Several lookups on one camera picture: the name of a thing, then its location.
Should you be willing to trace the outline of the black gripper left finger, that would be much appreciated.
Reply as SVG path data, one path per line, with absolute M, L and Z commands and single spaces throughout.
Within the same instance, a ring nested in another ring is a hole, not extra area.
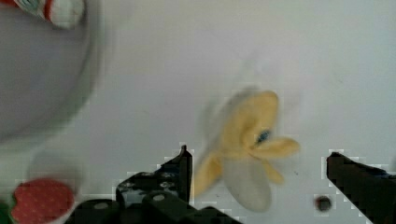
M 64 224 L 240 224 L 213 206 L 190 205 L 192 155 L 178 155 L 153 172 L 139 172 L 119 183 L 114 200 L 80 203 Z

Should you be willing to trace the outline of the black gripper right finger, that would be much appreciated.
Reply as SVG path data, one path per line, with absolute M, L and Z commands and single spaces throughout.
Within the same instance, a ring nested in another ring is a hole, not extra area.
M 395 175 L 333 152 L 326 176 L 373 224 L 395 224 Z

